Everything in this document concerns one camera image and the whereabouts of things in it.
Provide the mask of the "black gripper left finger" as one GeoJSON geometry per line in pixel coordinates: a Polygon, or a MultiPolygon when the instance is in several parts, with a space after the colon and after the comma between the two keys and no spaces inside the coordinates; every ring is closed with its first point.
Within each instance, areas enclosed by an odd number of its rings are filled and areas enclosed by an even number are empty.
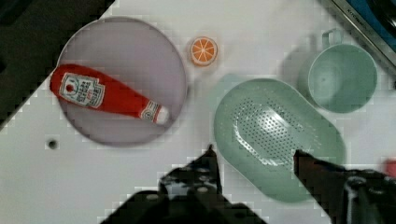
{"type": "Polygon", "coordinates": [[[208,145],[203,155],[183,167],[173,169],[159,180],[160,192],[170,200],[186,197],[190,191],[199,188],[222,193],[218,157],[212,144],[208,145]]]}

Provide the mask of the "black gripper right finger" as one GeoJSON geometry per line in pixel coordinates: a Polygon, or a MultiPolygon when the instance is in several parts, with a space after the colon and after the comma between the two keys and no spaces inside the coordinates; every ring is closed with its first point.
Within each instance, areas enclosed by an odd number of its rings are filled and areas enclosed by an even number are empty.
{"type": "Polygon", "coordinates": [[[372,169],[348,170],[298,150],[294,173],[332,224],[396,224],[395,179],[372,169]]]}

